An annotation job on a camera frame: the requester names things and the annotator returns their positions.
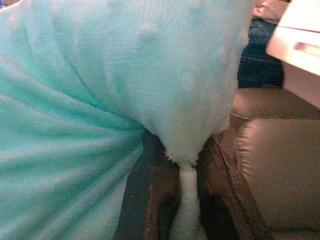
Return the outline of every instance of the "turquoise fleece blanket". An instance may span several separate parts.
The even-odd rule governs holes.
[[[0,239],[111,239],[146,129],[195,163],[228,124],[252,0],[0,10]]]

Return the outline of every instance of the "blue jeans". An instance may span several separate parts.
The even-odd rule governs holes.
[[[282,87],[284,72],[281,62],[266,54],[267,44],[275,24],[252,19],[249,43],[242,52],[237,80],[239,88],[261,88],[264,85]]]

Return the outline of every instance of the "fuzzy blanket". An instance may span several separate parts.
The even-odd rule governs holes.
[[[252,2],[0,10],[0,239],[111,239],[145,128],[192,171],[228,125]]]

